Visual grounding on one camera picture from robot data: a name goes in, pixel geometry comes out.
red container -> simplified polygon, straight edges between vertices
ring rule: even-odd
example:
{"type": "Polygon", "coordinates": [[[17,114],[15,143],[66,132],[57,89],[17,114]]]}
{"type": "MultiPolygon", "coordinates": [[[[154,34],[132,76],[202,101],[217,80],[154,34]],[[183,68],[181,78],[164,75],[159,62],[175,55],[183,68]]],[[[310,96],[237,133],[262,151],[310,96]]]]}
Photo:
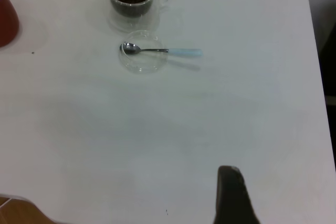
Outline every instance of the red container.
{"type": "Polygon", "coordinates": [[[19,31],[19,19],[9,0],[0,0],[0,47],[9,44],[19,31]]]}

glass mug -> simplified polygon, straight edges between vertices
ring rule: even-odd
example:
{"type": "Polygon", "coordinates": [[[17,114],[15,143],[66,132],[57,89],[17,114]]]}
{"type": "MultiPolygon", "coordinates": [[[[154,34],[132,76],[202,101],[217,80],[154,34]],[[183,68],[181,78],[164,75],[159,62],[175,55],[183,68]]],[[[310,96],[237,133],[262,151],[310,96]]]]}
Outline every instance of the glass mug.
{"type": "Polygon", "coordinates": [[[119,30],[131,32],[139,29],[152,29],[159,22],[159,13],[168,0],[145,0],[128,4],[119,0],[109,0],[112,10],[109,21],[119,30]]]}
{"type": "Polygon", "coordinates": [[[9,0],[0,0],[0,47],[9,44],[19,31],[19,19],[9,0]]]}

glass saucer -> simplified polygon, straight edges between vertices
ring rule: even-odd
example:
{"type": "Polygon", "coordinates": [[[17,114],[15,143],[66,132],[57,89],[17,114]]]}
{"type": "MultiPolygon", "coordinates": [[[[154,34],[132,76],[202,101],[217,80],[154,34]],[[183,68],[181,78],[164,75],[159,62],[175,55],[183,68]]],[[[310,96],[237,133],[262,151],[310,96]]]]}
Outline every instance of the glass saucer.
{"type": "MultiPolygon", "coordinates": [[[[133,43],[141,49],[164,48],[158,37],[151,31],[134,31],[126,36],[123,42],[133,43]]],[[[137,55],[127,55],[123,48],[119,50],[121,63],[134,73],[153,73],[165,65],[167,54],[163,52],[140,52],[137,55]]]]}

metal spoon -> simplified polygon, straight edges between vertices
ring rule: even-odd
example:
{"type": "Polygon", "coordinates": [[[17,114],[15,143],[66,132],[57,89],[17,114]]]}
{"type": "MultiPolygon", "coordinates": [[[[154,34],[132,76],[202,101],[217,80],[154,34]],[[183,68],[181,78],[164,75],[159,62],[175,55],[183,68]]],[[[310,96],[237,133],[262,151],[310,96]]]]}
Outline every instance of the metal spoon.
{"type": "Polygon", "coordinates": [[[181,57],[200,57],[203,55],[202,50],[200,49],[178,49],[178,48],[171,48],[171,49],[141,49],[135,44],[124,42],[120,45],[120,51],[122,48],[127,55],[136,55],[143,51],[150,51],[150,52],[167,52],[171,55],[178,55],[181,57]]]}

table surface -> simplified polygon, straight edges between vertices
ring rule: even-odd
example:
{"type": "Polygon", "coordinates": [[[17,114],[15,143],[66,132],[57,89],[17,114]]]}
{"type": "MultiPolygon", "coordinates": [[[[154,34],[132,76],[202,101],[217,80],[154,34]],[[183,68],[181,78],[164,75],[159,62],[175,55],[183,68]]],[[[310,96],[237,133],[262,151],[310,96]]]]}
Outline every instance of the table surface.
{"type": "Polygon", "coordinates": [[[157,35],[204,58],[154,74],[121,66],[106,0],[11,1],[0,193],[68,223],[211,223],[235,165],[262,223],[336,222],[308,0],[170,0],[157,35]]]}

